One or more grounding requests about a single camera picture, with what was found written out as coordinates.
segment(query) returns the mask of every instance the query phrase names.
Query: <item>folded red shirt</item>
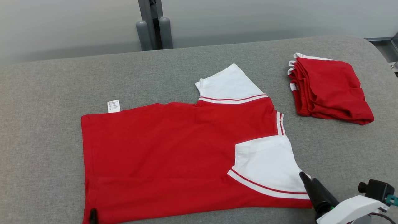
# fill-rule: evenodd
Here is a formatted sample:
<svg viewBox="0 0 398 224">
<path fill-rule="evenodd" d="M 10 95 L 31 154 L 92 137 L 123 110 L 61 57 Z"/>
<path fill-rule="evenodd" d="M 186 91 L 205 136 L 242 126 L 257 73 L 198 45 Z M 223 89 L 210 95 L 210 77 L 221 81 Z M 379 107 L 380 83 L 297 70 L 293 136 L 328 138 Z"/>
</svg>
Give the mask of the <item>folded red shirt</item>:
<svg viewBox="0 0 398 224">
<path fill-rule="evenodd" d="M 295 53 L 288 75 L 297 114 L 365 125 L 375 120 L 352 66 Z"/>
</svg>

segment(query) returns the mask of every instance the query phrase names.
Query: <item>teal connector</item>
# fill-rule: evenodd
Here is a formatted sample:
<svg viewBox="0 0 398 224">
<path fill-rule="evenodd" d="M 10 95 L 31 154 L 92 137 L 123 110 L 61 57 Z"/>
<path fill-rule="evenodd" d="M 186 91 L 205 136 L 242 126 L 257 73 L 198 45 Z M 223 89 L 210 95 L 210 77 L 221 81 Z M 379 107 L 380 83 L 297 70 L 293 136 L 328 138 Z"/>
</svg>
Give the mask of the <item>teal connector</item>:
<svg viewBox="0 0 398 224">
<path fill-rule="evenodd" d="M 394 195 L 387 195 L 387 204 L 398 206 L 398 197 Z"/>
</svg>

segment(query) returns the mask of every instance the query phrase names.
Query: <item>gray cylindrical post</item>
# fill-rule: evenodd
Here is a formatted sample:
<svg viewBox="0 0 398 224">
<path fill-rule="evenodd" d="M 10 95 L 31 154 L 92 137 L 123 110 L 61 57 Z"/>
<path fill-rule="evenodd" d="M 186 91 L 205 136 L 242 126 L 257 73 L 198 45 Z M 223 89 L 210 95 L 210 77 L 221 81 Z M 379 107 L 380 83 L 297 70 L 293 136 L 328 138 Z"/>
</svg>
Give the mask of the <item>gray cylindrical post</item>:
<svg viewBox="0 0 398 224">
<path fill-rule="evenodd" d="M 149 36 L 148 24 L 141 20 L 135 24 L 137 28 L 138 37 L 140 38 L 141 49 L 143 51 L 153 50 L 152 42 Z"/>
<path fill-rule="evenodd" d="M 170 27 L 170 19 L 167 17 L 159 18 L 160 38 L 162 39 L 163 49 L 173 48 L 172 31 Z"/>
</svg>

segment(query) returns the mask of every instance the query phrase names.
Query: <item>red stripe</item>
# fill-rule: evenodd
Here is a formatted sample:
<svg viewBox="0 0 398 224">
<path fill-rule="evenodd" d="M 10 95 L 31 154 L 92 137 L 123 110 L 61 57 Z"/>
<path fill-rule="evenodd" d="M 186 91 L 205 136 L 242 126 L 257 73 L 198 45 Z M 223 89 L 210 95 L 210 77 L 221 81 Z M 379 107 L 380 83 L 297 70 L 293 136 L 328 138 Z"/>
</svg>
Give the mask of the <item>red stripe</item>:
<svg viewBox="0 0 398 224">
<path fill-rule="evenodd" d="M 247 178 L 243 177 L 242 175 L 240 175 L 240 174 L 239 174 L 238 172 L 236 172 L 235 170 L 231 169 L 231 171 L 234 172 L 234 173 L 236 173 L 238 176 L 240 176 L 240 177 L 243 178 L 244 180 L 246 180 L 246 181 L 248 181 L 248 182 L 250 182 L 250 183 L 252 183 L 252 184 L 255 184 L 255 185 L 259 186 L 259 187 L 262 187 L 262 188 L 271 190 L 271 191 L 276 191 L 276 192 L 281 192 L 281 193 L 287 193 L 287 194 L 295 194 L 295 195 L 307 195 L 307 192 L 280 191 L 280 190 L 272 189 L 272 188 L 269 188 L 269 187 L 266 187 L 266 186 L 263 186 L 263 185 L 259 185 L 259 184 L 255 183 L 255 182 L 253 182 L 253 181 L 251 181 L 251 180 L 248 180 Z"/>
<path fill-rule="evenodd" d="M 282 128 L 282 113 L 281 113 L 281 117 L 279 118 L 279 125 L 281 126 L 282 135 L 284 135 L 283 128 Z"/>
<path fill-rule="evenodd" d="M 206 98 L 206 99 L 209 99 L 209 100 L 233 100 L 233 101 L 240 101 L 240 100 L 247 100 L 247 99 L 250 99 L 250 98 L 253 98 L 253 97 L 256 97 L 256 96 L 266 96 L 266 94 L 255 95 L 255 96 L 251 96 L 251 97 L 243 98 L 243 99 L 239 99 L 239 100 L 237 100 L 237 99 L 213 99 L 213 98 L 209 98 L 209 97 L 205 97 L 205 96 L 200 96 L 199 99 L 200 99 L 200 98 Z"/>
</svg>

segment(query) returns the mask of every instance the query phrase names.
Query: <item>gray tablecloth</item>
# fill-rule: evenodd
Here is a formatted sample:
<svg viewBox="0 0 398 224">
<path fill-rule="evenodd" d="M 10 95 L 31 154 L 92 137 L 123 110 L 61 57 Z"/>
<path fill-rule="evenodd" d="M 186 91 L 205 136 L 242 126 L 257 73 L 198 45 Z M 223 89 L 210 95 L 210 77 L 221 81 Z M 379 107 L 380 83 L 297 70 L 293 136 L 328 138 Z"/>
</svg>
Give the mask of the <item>gray tablecloth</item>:
<svg viewBox="0 0 398 224">
<path fill-rule="evenodd" d="M 293 54 L 350 63 L 375 121 L 365 126 L 296 114 L 287 77 Z M 195 103 L 194 83 L 232 63 L 285 114 L 298 165 L 338 200 L 361 181 L 398 188 L 398 79 L 369 42 L 326 36 L 39 61 L 0 67 L 0 223 L 82 221 L 84 167 L 80 117 L 171 101 Z M 398 221 L 398 210 L 389 216 Z M 133 223 L 313 222 L 313 210 L 240 208 Z"/>
</svg>

